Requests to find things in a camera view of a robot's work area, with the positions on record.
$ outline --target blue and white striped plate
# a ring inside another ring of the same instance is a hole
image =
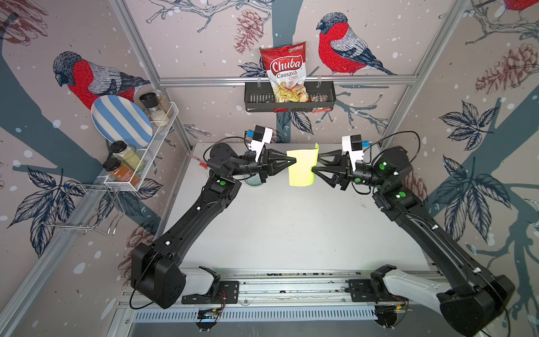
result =
[[[133,102],[116,95],[105,95],[92,104],[92,121],[109,142],[123,140],[142,149],[151,141],[150,120]]]

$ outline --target yellow paper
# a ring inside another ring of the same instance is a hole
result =
[[[311,171],[318,161],[318,143],[314,150],[286,151],[286,155],[296,158],[296,164],[288,168],[290,186],[309,186],[314,183],[314,173]]]

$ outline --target pepper grinder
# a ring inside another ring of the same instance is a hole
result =
[[[143,94],[139,97],[140,101],[148,110],[148,117],[152,122],[161,122],[159,126],[165,126],[170,122],[167,117],[167,113],[163,111],[159,106],[159,100],[157,95],[153,92]]]

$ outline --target red bird illustration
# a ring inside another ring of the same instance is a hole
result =
[[[334,73],[353,75],[360,69],[378,69],[395,75],[376,59],[367,43],[355,35],[343,13],[325,15],[316,29],[320,30],[318,54],[322,62]]]
[[[58,84],[67,84],[88,109],[103,95],[118,95],[132,102],[136,92],[143,85],[150,84],[150,81],[122,73],[116,68],[98,66],[71,51],[56,57],[52,69]]]
[[[496,21],[499,21],[501,17],[507,12],[510,11],[519,11],[519,21],[526,20],[526,18],[522,18],[522,11],[532,5],[535,5],[539,2],[539,0],[487,0],[483,3],[480,3],[477,5],[477,7],[483,7],[486,4],[492,3],[492,2],[500,2],[503,4],[505,9],[503,10],[503,13],[496,19]]]

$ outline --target white tabletop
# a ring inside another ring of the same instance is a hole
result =
[[[197,143],[194,154],[202,158],[210,145]],[[242,143],[230,145],[237,154],[245,152]],[[314,144],[266,146],[284,153],[314,148]],[[320,144],[320,153],[340,147]],[[165,231],[193,205],[206,184],[208,170],[198,164],[191,159]],[[318,177],[311,186],[291,187],[286,169],[259,187],[242,183],[234,201],[193,243],[182,266],[320,272],[374,270],[385,264],[429,270],[419,245],[376,208],[372,196],[356,194],[352,186],[346,191],[331,188]]]

